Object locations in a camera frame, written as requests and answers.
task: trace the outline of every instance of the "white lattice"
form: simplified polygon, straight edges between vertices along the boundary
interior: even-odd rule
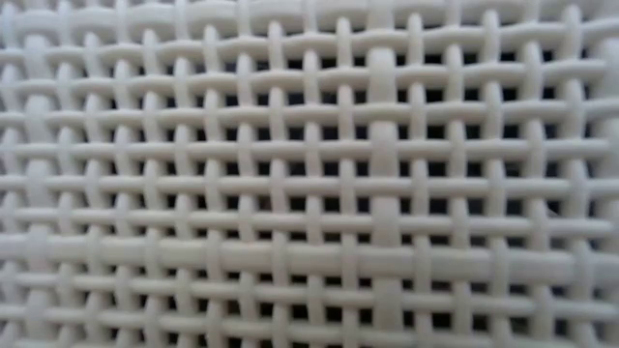
[[[619,346],[617,4],[3,1],[0,347]]]

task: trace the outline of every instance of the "dark gap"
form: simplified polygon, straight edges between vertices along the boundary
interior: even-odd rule
[[[165,141],[174,141],[174,130],[165,130]]]
[[[239,230],[226,230],[225,231],[226,239],[240,239]]]
[[[554,320],[554,334],[560,337],[568,336],[568,321],[566,319]]]
[[[269,104],[269,95],[259,94],[257,96],[257,99],[258,99],[258,105],[266,106]]]
[[[306,210],[306,197],[290,197],[288,200],[291,211],[304,212]]]
[[[255,70],[257,72],[262,72],[265,70],[269,70],[269,62],[265,62],[265,61],[258,61],[255,63]]]
[[[465,132],[467,139],[479,139],[482,136],[482,127],[479,125],[466,125]]]
[[[529,334],[529,320],[524,317],[512,317],[510,318],[510,326],[514,334]]]
[[[412,310],[404,310],[402,313],[402,319],[404,321],[405,328],[414,328],[415,327],[415,314]]]
[[[451,292],[452,291],[452,283],[449,281],[438,281],[434,280],[431,284],[432,291],[440,291],[440,292]]]
[[[236,129],[225,129],[225,140],[236,141]]]
[[[444,177],[447,173],[445,162],[429,161],[427,163],[427,174],[430,177]]]
[[[472,282],[471,291],[476,294],[485,294],[487,293],[487,284],[480,283],[480,282]]]
[[[471,236],[470,241],[472,247],[485,247],[486,237]]]
[[[443,64],[443,57],[441,54],[426,54],[424,57],[425,64]]]
[[[323,104],[337,104],[338,95],[336,93],[323,92],[321,100]]]
[[[292,320],[309,320],[308,307],[305,304],[293,304],[290,308]]]
[[[289,127],[288,139],[290,140],[303,140],[303,128],[301,127]]]
[[[339,213],[339,198],[323,197],[324,210],[327,213]]]
[[[398,90],[398,102],[408,102],[406,90]]]
[[[406,55],[404,55],[404,54],[397,55],[396,56],[396,65],[398,67],[406,65]]]
[[[407,125],[398,125],[398,139],[399,140],[408,139],[408,126]]]
[[[476,64],[477,63],[477,53],[464,53],[462,56],[462,62],[464,65]]]
[[[371,325],[373,321],[371,308],[359,309],[359,321],[360,321],[360,324],[362,325],[363,324]]]
[[[338,140],[338,127],[322,127],[323,140]]]
[[[259,241],[270,241],[272,237],[273,237],[273,233],[271,231],[266,231],[266,230],[258,231]]]
[[[271,140],[271,131],[266,127],[261,127],[258,129],[258,141],[269,141]]]
[[[544,88],[544,94],[542,95],[542,99],[553,100],[554,99],[554,88],[551,88],[551,87]]]
[[[239,209],[239,196],[227,196],[225,202],[228,210]]]
[[[411,280],[411,279],[403,279],[402,280],[402,289],[404,289],[404,290],[412,290],[413,289],[413,280]]]
[[[428,139],[445,139],[445,126],[427,126]]]
[[[290,176],[305,176],[306,164],[301,161],[289,162],[288,172],[290,173]]]
[[[176,195],[174,194],[167,194],[165,196],[165,201],[167,202],[167,208],[174,208],[176,207]]]
[[[239,163],[227,162],[225,164],[225,175],[239,175]]]
[[[400,178],[408,178],[410,177],[410,163],[406,161],[401,161],[399,163],[399,176]]]
[[[178,334],[177,333],[167,333],[167,344],[178,343]]]
[[[322,162],[322,172],[324,176],[338,176],[339,164],[334,161]]]
[[[507,212],[508,216],[522,216],[522,200],[521,199],[508,199],[507,200]]]
[[[369,213],[369,198],[368,197],[357,197],[357,212],[358,213]]]
[[[429,242],[433,246],[448,246],[449,236],[429,236]]]
[[[473,331],[487,333],[487,316],[473,314]]]
[[[561,202],[558,200],[548,200],[546,201],[546,205],[551,213],[561,216]]]
[[[206,197],[204,194],[198,194],[195,197],[197,209],[206,209]]]
[[[195,172],[197,173],[197,175],[204,175],[205,169],[206,169],[205,161],[199,160],[195,163]]]
[[[291,59],[288,61],[288,68],[291,70],[302,70],[303,69],[303,60],[301,59]]]
[[[484,199],[469,198],[467,200],[468,214],[472,216],[482,216],[484,214]]]
[[[426,102],[442,102],[443,90],[426,89]]]
[[[505,175],[509,178],[518,178],[520,176],[520,163],[504,162]]]
[[[355,104],[366,103],[366,91],[355,91]]]
[[[524,237],[507,237],[507,246],[510,248],[524,248],[525,240]]]
[[[325,285],[341,287],[341,277],[325,276]]]
[[[326,308],[327,322],[329,323],[341,323],[341,308],[334,306],[327,306]]]
[[[225,106],[239,106],[239,99],[235,95],[225,96]]]
[[[227,63],[224,64],[223,68],[228,73],[235,73],[236,72],[236,62],[227,62]]]
[[[526,286],[523,284],[510,284],[510,295],[527,295]]]
[[[288,232],[288,236],[291,242],[306,242],[308,235],[305,232],[291,231]]]
[[[356,126],[355,127],[356,139],[368,139],[368,126]]]
[[[503,88],[503,102],[516,100],[516,88]]]
[[[366,161],[355,162],[356,172],[358,177],[367,177],[368,163]]]
[[[303,93],[288,93],[288,105],[298,105],[305,102]]]
[[[371,288],[371,278],[368,277],[360,277],[359,278],[359,287],[364,289],[364,288]]]
[[[551,50],[545,50],[542,53],[542,58],[544,59],[545,62],[550,62],[554,59],[554,54],[552,53]]]
[[[308,283],[308,276],[307,275],[291,275],[290,282],[293,284],[305,285]]]
[[[478,101],[480,99],[480,90],[477,88],[469,88],[464,91],[465,101]]]
[[[325,243],[341,243],[341,234],[338,232],[324,232]]]
[[[430,198],[429,213],[430,214],[447,214],[447,199]]]
[[[260,304],[260,317],[271,318],[273,316],[273,304],[261,303]]]
[[[399,213],[403,215],[409,215],[411,213],[410,212],[410,198],[401,197],[399,199]]]
[[[366,65],[366,57],[365,56],[355,57],[354,65],[355,67],[364,67]]]
[[[259,176],[271,175],[271,163],[260,161],[258,163],[258,175]]]
[[[359,233],[357,234],[357,243],[358,244],[369,244],[369,233]]]
[[[479,162],[466,163],[466,176],[469,178],[482,177],[482,164]]]
[[[198,129],[195,131],[195,139],[197,141],[206,141],[206,131]]]
[[[236,300],[228,300],[226,302],[226,309],[228,314],[241,314],[241,307],[239,306],[239,302]]]
[[[432,326],[435,329],[452,328],[452,314],[450,313],[432,313]]]
[[[515,62],[516,54],[514,52],[503,52],[500,57],[501,62]]]
[[[520,133],[519,125],[503,126],[503,138],[504,139],[518,139],[519,133]]]
[[[320,68],[322,68],[322,69],[333,68],[335,65],[336,65],[336,59],[335,58],[323,58],[320,61]]]
[[[174,300],[173,296],[169,296],[167,298],[167,308],[168,309],[172,309],[172,310],[176,310],[176,301]]]

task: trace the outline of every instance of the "white plastic mesh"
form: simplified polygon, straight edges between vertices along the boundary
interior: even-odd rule
[[[616,347],[582,4],[4,1],[0,347]]]

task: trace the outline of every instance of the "square opening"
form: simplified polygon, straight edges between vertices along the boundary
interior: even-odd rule
[[[324,176],[337,177],[339,175],[339,164],[335,161],[322,162],[322,172]]]
[[[323,140],[338,140],[338,127],[322,127]]]
[[[484,203],[482,198],[467,199],[468,214],[471,216],[482,216],[484,214]]]
[[[306,210],[306,197],[290,197],[289,205],[293,212],[304,212]]]
[[[323,208],[327,213],[339,213],[339,198],[338,197],[324,197]]]
[[[428,139],[445,139],[445,126],[427,126]]]
[[[290,176],[306,176],[306,164],[301,161],[289,162],[288,173]]]
[[[303,141],[304,140],[303,128],[302,127],[289,127],[288,128],[288,139]]]
[[[305,102],[303,93],[288,93],[288,105],[299,105]]]
[[[369,213],[369,197],[357,197],[357,212]]]
[[[452,328],[452,314],[432,313],[432,326],[439,331],[450,330]]]

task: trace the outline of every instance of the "interwoven plastic fiber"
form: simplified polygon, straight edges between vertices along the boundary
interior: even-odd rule
[[[3,1],[0,347],[619,346],[618,4]]]

